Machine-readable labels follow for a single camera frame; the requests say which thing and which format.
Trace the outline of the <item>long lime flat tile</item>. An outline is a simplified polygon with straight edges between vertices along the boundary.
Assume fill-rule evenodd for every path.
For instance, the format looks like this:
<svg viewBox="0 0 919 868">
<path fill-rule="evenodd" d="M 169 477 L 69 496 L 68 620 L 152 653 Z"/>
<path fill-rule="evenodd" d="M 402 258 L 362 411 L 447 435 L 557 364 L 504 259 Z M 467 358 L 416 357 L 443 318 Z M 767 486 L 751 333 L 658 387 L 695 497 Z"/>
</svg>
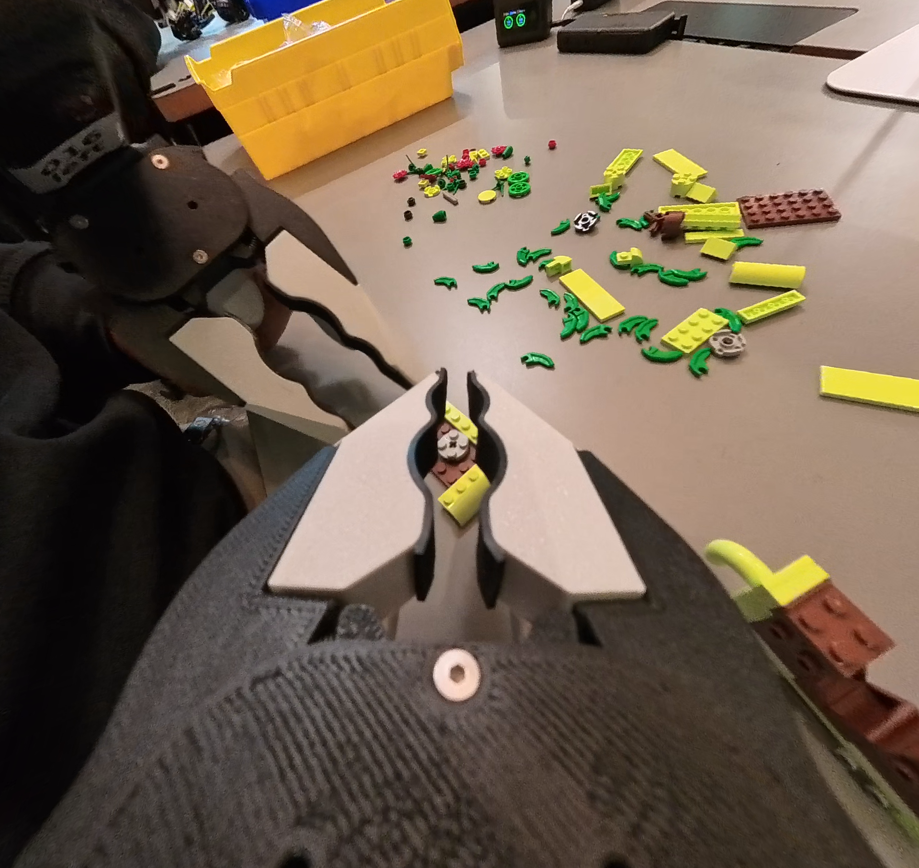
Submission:
<svg viewBox="0 0 919 868">
<path fill-rule="evenodd" d="M 625 313 L 625 306 L 582 269 L 562 275 L 560 283 L 598 322 L 605 323 Z"/>
<path fill-rule="evenodd" d="M 831 366 L 821 366 L 819 376 L 823 397 L 918 412 L 917 379 Z"/>
</svg>

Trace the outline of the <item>brown and lime trunk build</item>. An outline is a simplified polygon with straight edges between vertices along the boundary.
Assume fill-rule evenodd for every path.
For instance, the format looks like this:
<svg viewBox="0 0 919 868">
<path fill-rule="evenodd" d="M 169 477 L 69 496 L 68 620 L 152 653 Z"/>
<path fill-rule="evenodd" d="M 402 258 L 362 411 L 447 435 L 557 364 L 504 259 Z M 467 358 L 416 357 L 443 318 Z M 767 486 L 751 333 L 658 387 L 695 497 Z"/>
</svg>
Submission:
<svg viewBox="0 0 919 868">
<path fill-rule="evenodd" d="M 917 705 L 867 676 L 893 640 L 809 555 L 778 570 L 735 541 L 711 541 L 705 555 L 741 577 L 733 599 L 779 674 L 833 736 L 856 782 L 917 839 Z"/>
</svg>

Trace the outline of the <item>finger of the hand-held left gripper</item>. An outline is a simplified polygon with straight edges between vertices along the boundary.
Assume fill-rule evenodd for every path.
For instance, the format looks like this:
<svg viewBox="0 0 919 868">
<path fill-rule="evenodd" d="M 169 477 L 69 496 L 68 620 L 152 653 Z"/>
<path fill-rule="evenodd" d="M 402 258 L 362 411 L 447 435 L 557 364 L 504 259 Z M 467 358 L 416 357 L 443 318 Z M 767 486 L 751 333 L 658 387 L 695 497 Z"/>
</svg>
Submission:
<svg viewBox="0 0 919 868">
<path fill-rule="evenodd" d="M 391 381 L 415 384 L 415 357 L 368 294 L 304 242 L 281 232 L 265 249 L 269 287 L 292 310 L 328 327 L 344 348 L 366 356 Z"/>
<path fill-rule="evenodd" d="M 265 364 L 253 332 L 230 317 L 195 317 L 170 342 L 252 413 L 302 434 L 347 434 L 347 424 L 321 409 L 304 387 Z"/>
</svg>

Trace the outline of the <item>scatter of green leaf pieces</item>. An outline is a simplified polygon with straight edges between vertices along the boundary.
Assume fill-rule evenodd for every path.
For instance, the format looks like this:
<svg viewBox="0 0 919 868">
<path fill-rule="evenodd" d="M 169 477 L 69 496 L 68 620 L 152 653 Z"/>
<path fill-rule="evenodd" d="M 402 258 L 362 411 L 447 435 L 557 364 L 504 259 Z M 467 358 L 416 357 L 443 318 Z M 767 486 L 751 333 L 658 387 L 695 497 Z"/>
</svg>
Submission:
<svg viewBox="0 0 919 868">
<path fill-rule="evenodd" d="M 644 232 L 646 230 L 648 231 L 642 218 L 637 220 L 620 218 L 616 220 L 616 225 L 620 228 L 630 228 L 639 232 Z M 552 233 L 558 235 L 563 230 L 567 231 L 569 229 L 572 229 L 572 221 L 564 220 L 552 230 Z M 685 242 L 695 241 L 701 242 L 703 244 L 706 239 L 711 236 L 726 237 L 722 234 L 709 236 L 703 235 L 702 233 L 691 233 L 683 235 L 682 239 Z M 752 237 L 749 235 L 745 235 L 744 237 L 737 237 L 734 238 L 734 240 L 738 245 L 737 250 L 743 248 L 758 247 L 763 243 L 761 238 Z M 706 270 L 701 268 L 693 268 L 691 270 L 668 268 L 667 266 L 656 262 L 650 262 L 646 259 L 644 259 L 644 264 L 640 266 L 630 267 L 627 265 L 618 265 L 616 263 L 616 254 L 619 251 L 622 250 L 616 250 L 609 255 L 609 264 L 616 271 L 625 272 L 628 276 L 644 277 L 654 275 L 661 283 L 678 289 L 689 287 L 691 284 L 701 282 L 707 277 Z M 540 269 L 541 263 L 545 262 L 547 259 L 552 259 L 555 257 L 551 256 L 552 252 L 549 248 L 531 250 L 523 247 L 518 251 L 516 260 L 518 266 L 521 268 L 527 268 L 533 264 L 536 264 L 537 271 L 542 272 L 544 279 L 551 280 L 552 278 L 547 278 L 545 273 Z M 468 298 L 467 304 L 477 309 L 480 314 L 488 314 L 491 311 L 493 304 L 497 302 L 502 292 L 522 290 L 530 287 L 533 283 L 534 275 L 532 273 L 527 274 L 521 278 L 495 282 L 484 293 L 483 296 Z M 538 291 L 538 294 L 545 300 L 546 304 L 550 308 L 563 309 L 562 327 L 559 335 L 560 340 L 569 340 L 575 335 L 577 335 L 580 344 L 587 344 L 593 340 L 606 339 L 611 335 L 613 330 L 612 320 L 620 319 L 620 322 L 616 327 L 616 333 L 620 336 L 630 335 L 637 343 L 643 343 L 645 347 L 641 350 L 640 353 L 648 361 L 657 364 L 672 364 L 674 362 L 681 361 L 683 357 L 688 357 L 688 369 L 695 378 L 699 378 L 700 376 L 708 373 L 707 362 L 712 356 L 712 353 L 707 343 L 705 346 L 697 349 L 689 355 L 685 355 L 672 349 L 666 349 L 661 345 L 654 346 L 652 343 L 650 343 L 650 337 L 659 324 L 659 320 L 657 318 L 646 315 L 625 316 L 624 313 L 622 316 L 618 316 L 608 322 L 601 323 L 598 322 L 572 294 L 567 292 L 562 284 L 561 287 L 563 288 L 563 298 L 562 295 L 554 289 L 541 288 Z M 743 332 L 745 325 L 741 322 L 741 319 L 738 316 L 738 311 L 731 311 L 723 307 L 713 309 L 713 311 L 725 316 L 729 320 L 729 327 L 726 329 L 730 329 L 734 332 Z"/>
</svg>

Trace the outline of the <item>lime curved slope brick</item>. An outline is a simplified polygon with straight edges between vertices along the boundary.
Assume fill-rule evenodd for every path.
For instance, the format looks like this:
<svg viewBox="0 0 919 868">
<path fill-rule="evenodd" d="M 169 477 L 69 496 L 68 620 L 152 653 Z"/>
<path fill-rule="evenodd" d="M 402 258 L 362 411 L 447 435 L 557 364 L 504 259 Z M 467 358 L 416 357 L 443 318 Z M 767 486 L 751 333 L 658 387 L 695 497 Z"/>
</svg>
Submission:
<svg viewBox="0 0 919 868">
<path fill-rule="evenodd" d="M 464 527 L 476 517 L 490 486 L 475 463 L 439 496 L 438 503 L 459 527 Z"/>
</svg>

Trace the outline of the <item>large lime half-round brick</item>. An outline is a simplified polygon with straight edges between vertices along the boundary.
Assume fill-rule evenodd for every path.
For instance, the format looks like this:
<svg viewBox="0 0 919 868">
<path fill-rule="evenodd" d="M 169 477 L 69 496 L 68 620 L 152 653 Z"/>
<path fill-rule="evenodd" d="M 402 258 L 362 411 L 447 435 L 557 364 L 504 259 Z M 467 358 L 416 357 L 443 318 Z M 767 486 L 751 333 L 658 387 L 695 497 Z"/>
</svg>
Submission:
<svg viewBox="0 0 919 868">
<path fill-rule="evenodd" d="M 798 290 L 807 269 L 801 265 L 736 261 L 729 276 L 729 284 L 764 287 L 777 290 Z"/>
</svg>

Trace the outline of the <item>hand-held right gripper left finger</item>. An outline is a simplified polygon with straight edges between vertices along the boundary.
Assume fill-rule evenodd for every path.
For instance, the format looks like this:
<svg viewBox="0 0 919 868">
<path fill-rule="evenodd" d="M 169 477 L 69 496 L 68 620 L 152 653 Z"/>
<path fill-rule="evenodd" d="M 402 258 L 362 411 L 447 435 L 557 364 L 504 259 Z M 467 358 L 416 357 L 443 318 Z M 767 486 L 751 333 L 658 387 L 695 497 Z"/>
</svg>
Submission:
<svg viewBox="0 0 919 868">
<path fill-rule="evenodd" d="M 334 449 L 268 588 L 343 604 L 404 606 L 434 580 L 434 498 L 447 371 L 432 372 Z"/>
</svg>

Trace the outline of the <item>yellow plastic bin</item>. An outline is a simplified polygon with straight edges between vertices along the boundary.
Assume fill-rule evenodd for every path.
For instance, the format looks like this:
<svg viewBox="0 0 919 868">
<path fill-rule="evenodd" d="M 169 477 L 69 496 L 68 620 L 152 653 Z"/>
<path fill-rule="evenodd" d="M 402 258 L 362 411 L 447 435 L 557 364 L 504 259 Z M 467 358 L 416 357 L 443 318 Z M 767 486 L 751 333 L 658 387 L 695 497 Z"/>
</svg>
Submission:
<svg viewBox="0 0 919 868">
<path fill-rule="evenodd" d="M 322 0 L 293 14 L 328 28 L 282 48 L 280 18 L 185 58 L 265 180 L 452 96 L 464 55 L 450 0 Z"/>
</svg>

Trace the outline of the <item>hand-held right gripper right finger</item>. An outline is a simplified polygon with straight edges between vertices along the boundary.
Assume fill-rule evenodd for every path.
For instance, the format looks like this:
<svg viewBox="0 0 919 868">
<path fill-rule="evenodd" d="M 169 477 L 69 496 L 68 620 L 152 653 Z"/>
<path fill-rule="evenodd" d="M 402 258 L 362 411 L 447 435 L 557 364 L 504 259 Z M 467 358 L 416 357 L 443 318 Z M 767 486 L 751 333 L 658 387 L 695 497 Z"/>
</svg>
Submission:
<svg viewBox="0 0 919 868">
<path fill-rule="evenodd" d="M 572 609 L 646 586 L 568 437 L 499 384 L 468 373 L 478 464 L 476 573 L 487 608 Z"/>
</svg>

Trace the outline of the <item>brown and lime brick assembly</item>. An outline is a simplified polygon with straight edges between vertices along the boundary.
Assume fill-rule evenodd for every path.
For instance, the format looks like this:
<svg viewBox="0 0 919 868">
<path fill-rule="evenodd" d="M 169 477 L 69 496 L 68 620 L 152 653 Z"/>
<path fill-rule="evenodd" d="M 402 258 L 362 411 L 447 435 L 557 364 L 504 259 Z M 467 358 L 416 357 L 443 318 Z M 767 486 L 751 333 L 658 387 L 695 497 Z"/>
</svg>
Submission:
<svg viewBox="0 0 919 868">
<path fill-rule="evenodd" d="M 475 423 L 447 401 L 437 429 L 437 453 L 431 474 L 444 487 L 453 486 L 475 466 L 477 443 Z"/>
</svg>

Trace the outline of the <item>lime two-by-four plate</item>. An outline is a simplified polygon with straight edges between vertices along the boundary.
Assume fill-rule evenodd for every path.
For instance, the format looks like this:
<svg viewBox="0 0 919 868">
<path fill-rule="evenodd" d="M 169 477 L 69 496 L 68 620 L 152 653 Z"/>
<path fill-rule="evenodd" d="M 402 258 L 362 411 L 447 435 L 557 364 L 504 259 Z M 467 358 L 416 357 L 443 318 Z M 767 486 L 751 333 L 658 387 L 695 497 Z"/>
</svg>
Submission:
<svg viewBox="0 0 919 868">
<path fill-rule="evenodd" d="M 689 355 L 706 345 L 716 333 L 729 327 L 729 320 L 714 311 L 700 308 L 661 337 L 660 345 Z"/>
</svg>

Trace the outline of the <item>white stand base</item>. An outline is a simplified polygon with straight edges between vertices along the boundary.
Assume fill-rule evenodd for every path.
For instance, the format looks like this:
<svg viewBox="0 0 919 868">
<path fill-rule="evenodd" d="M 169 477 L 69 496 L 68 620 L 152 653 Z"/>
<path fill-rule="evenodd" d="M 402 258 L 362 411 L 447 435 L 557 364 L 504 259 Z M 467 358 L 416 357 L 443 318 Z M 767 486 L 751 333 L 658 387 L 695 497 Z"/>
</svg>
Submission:
<svg viewBox="0 0 919 868">
<path fill-rule="evenodd" d="M 831 92 L 868 101 L 918 105 L 918 26 L 830 73 Z"/>
</svg>

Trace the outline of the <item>flat black box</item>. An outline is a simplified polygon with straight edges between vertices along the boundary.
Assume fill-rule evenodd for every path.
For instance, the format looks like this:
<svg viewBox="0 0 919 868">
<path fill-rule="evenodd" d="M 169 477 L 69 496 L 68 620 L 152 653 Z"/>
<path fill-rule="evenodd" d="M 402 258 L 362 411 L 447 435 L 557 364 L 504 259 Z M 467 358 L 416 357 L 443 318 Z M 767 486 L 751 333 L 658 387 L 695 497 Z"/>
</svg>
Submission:
<svg viewBox="0 0 919 868">
<path fill-rule="evenodd" d="M 671 10 L 587 12 L 566 21 L 556 35 L 563 54 L 642 56 L 669 40 L 682 40 L 687 15 Z"/>
</svg>

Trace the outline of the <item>pile of small flower pieces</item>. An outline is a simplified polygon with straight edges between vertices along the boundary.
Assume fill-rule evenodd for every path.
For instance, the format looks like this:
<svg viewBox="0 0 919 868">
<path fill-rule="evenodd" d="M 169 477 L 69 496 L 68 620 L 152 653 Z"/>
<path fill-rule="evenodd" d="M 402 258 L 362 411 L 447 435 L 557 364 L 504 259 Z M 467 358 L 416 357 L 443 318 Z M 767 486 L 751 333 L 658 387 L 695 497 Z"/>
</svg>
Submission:
<svg viewBox="0 0 919 868">
<path fill-rule="evenodd" d="M 510 142 L 412 148 L 393 170 L 377 241 L 398 251 L 538 247 L 549 238 L 544 180 L 537 156 Z"/>
</svg>

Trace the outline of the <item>lime smooth tile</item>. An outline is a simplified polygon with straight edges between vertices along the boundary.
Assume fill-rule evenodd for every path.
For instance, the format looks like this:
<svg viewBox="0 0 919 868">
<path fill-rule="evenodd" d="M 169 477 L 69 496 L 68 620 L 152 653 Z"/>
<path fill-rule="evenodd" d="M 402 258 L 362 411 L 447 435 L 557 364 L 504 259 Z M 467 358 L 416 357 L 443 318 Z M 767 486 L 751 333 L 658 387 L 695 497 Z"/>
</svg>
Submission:
<svg viewBox="0 0 919 868">
<path fill-rule="evenodd" d="M 690 176 L 692 181 L 701 180 L 707 175 L 704 167 L 673 148 L 655 153 L 652 160 L 673 175 Z"/>
</svg>

